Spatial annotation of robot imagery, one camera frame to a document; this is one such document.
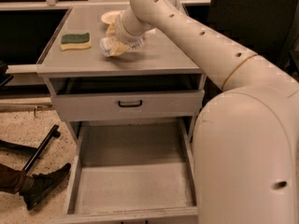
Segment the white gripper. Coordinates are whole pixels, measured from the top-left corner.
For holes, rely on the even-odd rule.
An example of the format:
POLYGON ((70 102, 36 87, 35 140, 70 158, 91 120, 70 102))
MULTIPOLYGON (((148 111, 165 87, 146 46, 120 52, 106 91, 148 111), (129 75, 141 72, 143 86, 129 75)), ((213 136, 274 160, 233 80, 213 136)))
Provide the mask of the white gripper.
POLYGON ((122 11, 106 30, 106 36, 116 35, 120 40, 113 43, 110 55, 122 55, 130 49, 129 45, 137 42, 146 31, 147 24, 140 20, 132 10, 122 11))

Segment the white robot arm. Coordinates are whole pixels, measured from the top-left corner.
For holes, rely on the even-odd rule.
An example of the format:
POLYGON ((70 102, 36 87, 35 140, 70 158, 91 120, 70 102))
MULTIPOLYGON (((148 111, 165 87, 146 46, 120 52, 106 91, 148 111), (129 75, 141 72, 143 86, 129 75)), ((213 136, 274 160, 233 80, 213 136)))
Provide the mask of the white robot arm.
POLYGON ((115 33, 160 29, 221 89, 193 131, 199 224, 298 224, 299 83, 264 57, 184 15, 172 0, 130 0, 115 33))

